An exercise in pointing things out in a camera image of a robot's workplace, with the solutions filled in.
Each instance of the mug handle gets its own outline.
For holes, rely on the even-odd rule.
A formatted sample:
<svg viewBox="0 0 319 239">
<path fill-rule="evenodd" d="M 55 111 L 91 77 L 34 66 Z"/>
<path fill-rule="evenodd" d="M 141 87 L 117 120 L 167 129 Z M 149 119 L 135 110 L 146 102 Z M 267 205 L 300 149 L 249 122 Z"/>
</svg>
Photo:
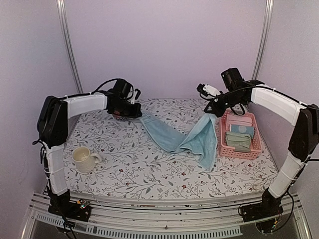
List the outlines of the mug handle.
<svg viewBox="0 0 319 239">
<path fill-rule="evenodd" d="M 95 163 L 102 162 L 102 157 L 98 153 L 91 153 L 91 157 L 95 157 Z"/>
</svg>

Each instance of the purple wall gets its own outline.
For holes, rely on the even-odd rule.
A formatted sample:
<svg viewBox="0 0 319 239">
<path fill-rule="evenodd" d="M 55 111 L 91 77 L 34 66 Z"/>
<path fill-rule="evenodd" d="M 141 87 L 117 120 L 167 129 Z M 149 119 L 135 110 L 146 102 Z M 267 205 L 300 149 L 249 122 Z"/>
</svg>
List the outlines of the purple wall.
<svg viewBox="0 0 319 239">
<path fill-rule="evenodd" d="M 250 79 L 265 1 L 66 1 L 84 91 L 122 77 L 141 98 L 198 98 L 198 83 L 225 89 L 220 73 Z"/>
<path fill-rule="evenodd" d="M 36 122 L 48 95 L 75 93 L 55 1 L 0 1 L 0 238 L 16 239 L 46 179 Z"/>
<path fill-rule="evenodd" d="M 319 2 L 274 1 L 274 12 L 259 80 L 300 101 L 319 105 Z M 282 166 L 293 127 L 261 107 L 252 107 L 260 131 Z M 319 158 L 318 148 L 313 154 Z M 309 163 L 294 186 L 312 235 L 319 235 L 319 164 Z"/>
</svg>

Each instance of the black cable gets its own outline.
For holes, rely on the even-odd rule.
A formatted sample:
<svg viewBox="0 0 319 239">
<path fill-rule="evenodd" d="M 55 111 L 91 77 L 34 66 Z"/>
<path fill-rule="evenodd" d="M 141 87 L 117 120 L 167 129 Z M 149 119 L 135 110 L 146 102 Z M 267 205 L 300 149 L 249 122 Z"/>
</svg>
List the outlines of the black cable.
<svg viewBox="0 0 319 239">
<path fill-rule="evenodd" d="M 115 79 L 111 79 L 111 80 L 108 80 L 108 81 L 105 81 L 103 82 L 102 84 L 100 84 L 100 86 L 98 88 L 95 89 L 95 91 L 92 92 L 92 94 L 96 93 L 99 89 L 101 89 L 105 84 L 111 82 L 111 81 L 117 81 L 119 80 L 120 78 L 115 78 Z"/>
<path fill-rule="evenodd" d="M 222 95 L 214 96 L 214 99 L 218 99 L 218 98 L 220 98 L 220 97 L 227 96 L 227 95 L 229 95 L 229 94 L 231 94 L 231 93 L 234 93 L 234 92 L 237 92 L 237 91 L 252 89 L 252 88 L 256 88 L 256 87 L 257 87 L 257 86 L 247 86 L 247 87 L 240 88 L 240 89 L 237 89 L 237 90 L 234 90 L 234 91 L 229 91 L 229 92 L 226 92 L 226 93 L 224 93 L 224 94 L 222 94 Z"/>
<path fill-rule="evenodd" d="M 47 190 L 47 192 L 48 192 L 49 197 L 52 199 L 53 203 L 55 204 L 55 207 L 56 207 L 56 208 L 58 209 L 58 211 L 60 212 L 60 214 L 61 214 L 61 216 L 62 216 L 62 219 L 64 220 L 64 224 L 63 224 L 64 231 L 66 232 L 66 225 L 67 225 L 67 226 L 69 227 L 69 229 L 70 229 L 70 231 L 71 231 L 71 233 L 72 233 L 74 239 L 77 239 L 77 238 L 76 238 L 76 235 L 75 235 L 75 233 L 74 233 L 74 231 L 73 231 L 73 229 L 72 229 L 72 225 L 70 224 L 70 222 L 67 220 L 67 218 L 65 217 L 65 215 L 64 215 L 64 214 L 62 213 L 62 211 L 60 210 L 60 208 L 59 208 L 59 206 L 58 206 L 58 203 L 57 203 L 57 201 L 55 200 L 55 198 L 54 198 L 54 196 L 53 196 L 53 193 L 52 193 L 52 191 L 51 191 L 50 179 L 48 179 L 48 181 L 49 181 L 50 188 L 49 188 L 48 186 L 46 186 L 46 190 Z"/>
<path fill-rule="evenodd" d="M 212 98 L 210 98 L 210 99 L 205 98 L 202 93 L 199 93 L 199 96 L 200 96 L 202 99 L 206 100 L 206 101 L 211 101 L 211 100 L 215 99 L 214 97 L 212 97 Z"/>
<path fill-rule="evenodd" d="M 243 107 L 242 104 L 239 104 L 239 105 L 240 105 L 242 114 L 238 114 L 236 111 L 234 111 L 234 109 L 233 109 L 232 107 L 230 107 L 230 109 L 231 109 L 231 111 L 232 111 L 235 115 L 237 115 L 237 116 L 243 116 L 243 115 L 246 113 L 246 112 L 245 112 L 245 109 L 244 109 L 244 107 Z"/>
<path fill-rule="evenodd" d="M 103 95 L 105 95 L 105 96 L 114 95 L 114 93 L 109 92 L 109 91 L 97 91 L 97 92 L 98 92 L 98 93 L 101 93 L 101 94 L 103 94 Z"/>
<path fill-rule="evenodd" d="M 42 146 L 40 149 L 40 163 L 43 163 L 44 158 L 46 157 L 46 150 L 45 147 Z"/>
<path fill-rule="evenodd" d="M 291 211 L 290 211 L 290 214 L 289 214 L 287 220 L 285 221 L 285 223 L 282 224 L 279 228 L 274 229 L 273 232 L 276 232 L 276 231 L 280 230 L 281 228 L 283 228 L 283 227 L 287 224 L 287 222 L 289 221 L 289 219 L 291 218 L 291 216 L 292 216 L 292 214 L 293 214 L 293 212 L 294 212 L 294 206 L 295 206 L 294 198 L 291 196 L 291 194 L 289 193 L 289 191 L 287 191 L 287 194 L 291 197 L 291 200 L 292 200 L 292 203 L 293 203 L 292 208 L 291 208 Z"/>
<path fill-rule="evenodd" d="M 303 103 L 300 103 L 302 106 L 304 107 L 307 107 L 308 109 L 312 109 L 312 110 L 316 110 L 316 111 L 319 111 L 318 108 L 314 108 L 314 107 L 311 107 L 310 105 L 306 105 L 306 104 L 303 104 Z"/>
<path fill-rule="evenodd" d="M 65 100 L 67 98 L 74 98 L 74 97 L 78 97 L 78 96 L 89 96 L 89 95 L 91 95 L 91 93 L 81 93 L 81 94 L 75 94 L 75 95 L 60 97 L 60 98 L 58 98 L 58 100 L 62 101 L 62 100 Z"/>
<path fill-rule="evenodd" d="M 308 159 L 307 161 L 306 161 L 306 163 L 308 163 L 308 162 L 310 162 L 310 161 L 319 161 L 319 159 L 316 159 L 316 158 L 314 158 L 314 159 Z"/>
<path fill-rule="evenodd" d="M 238 212 L 238 214 L 239 214 L 239 216 L 243 216 L 242 214 L 240 214 L 240 212 L 239 212 L 239 209 L 240 209 L 240 207 L 243 205 L 244 203 L 242 203 L 241 205 L 239 205 L 239 207 L 238 207 L 238 209 L 237 209 L 237 212 Z"/>
<path fill-rule="evenodd" d="M 42 142 L 42 140 L 41 140 L 40 138 L 37 139 L 36 141 L 33 141 L 33 142 L 32 142 L 32 145 L 36 145 L 36 144 L 38 144 L 38 143 L 42 144 L 42 146 L 45 147 L 45 146 L 44 146 L 44 143 Z"/>
</svg>

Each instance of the light blue towel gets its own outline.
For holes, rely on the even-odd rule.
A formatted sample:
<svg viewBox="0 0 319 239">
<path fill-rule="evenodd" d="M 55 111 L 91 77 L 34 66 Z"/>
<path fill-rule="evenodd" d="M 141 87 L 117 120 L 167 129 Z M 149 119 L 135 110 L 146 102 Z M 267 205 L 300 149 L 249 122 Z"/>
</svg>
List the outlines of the light blue towel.
<svg viewBox="0 0 319 239">
<path fill-rule="evenodd" d="M 191 150 L 201 155 L 199 164 L 211 171 L 216 160 L 216 116 L 204 114 L 188 135 L 184 135 L 148 112 L 139 118 L 153 141 L 167 152 Z"/>
</svg>

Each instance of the floral tablecloth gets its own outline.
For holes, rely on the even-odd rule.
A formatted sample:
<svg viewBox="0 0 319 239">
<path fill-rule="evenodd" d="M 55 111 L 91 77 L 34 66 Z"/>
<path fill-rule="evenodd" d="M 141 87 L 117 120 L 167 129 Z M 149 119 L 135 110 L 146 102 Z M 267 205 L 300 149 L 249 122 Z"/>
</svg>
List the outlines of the floral tablecloth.
<svg viewBox="0 0 319 239">
<path fill-rule="evenodd" d="M 204 114 L 204 100 L 140 100 L 168 125 L 187 134 Z M 219 120 L 216 124 L 219 134 Z M 72 163 L 72 151 L 86 146 L 103 157 L 89 174 Z M 277 175 L 271 156 L 255 160 L 220 157 L 212 172 L 189 151 L 167 153 L 150 139 L 138 119 L 115 120 L 106 111 L 81 115 L 64 150 L 65 178 L 73 192 L 124 198 L 188 199 L 262 191 Z"/>
</svg>

